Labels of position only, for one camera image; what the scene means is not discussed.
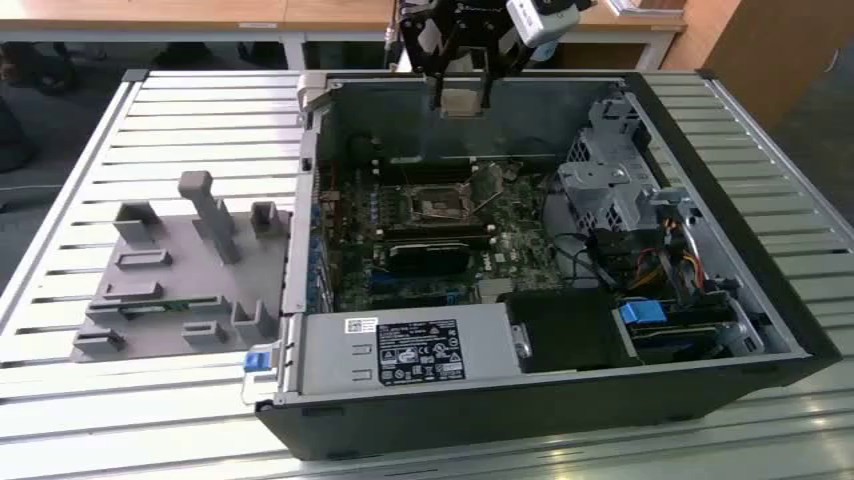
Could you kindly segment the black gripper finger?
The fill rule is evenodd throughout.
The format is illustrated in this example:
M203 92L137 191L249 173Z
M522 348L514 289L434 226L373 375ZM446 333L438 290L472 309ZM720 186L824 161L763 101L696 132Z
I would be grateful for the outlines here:
M521 39L512 20L488 24L484 38L485 67L482 75L481 107L492 106L493 86L497 80L522 72L534 49Z
M425 77L430 89L430 108L437 109L446 69L442 32L430 14L405 14L400 30L412 71Z

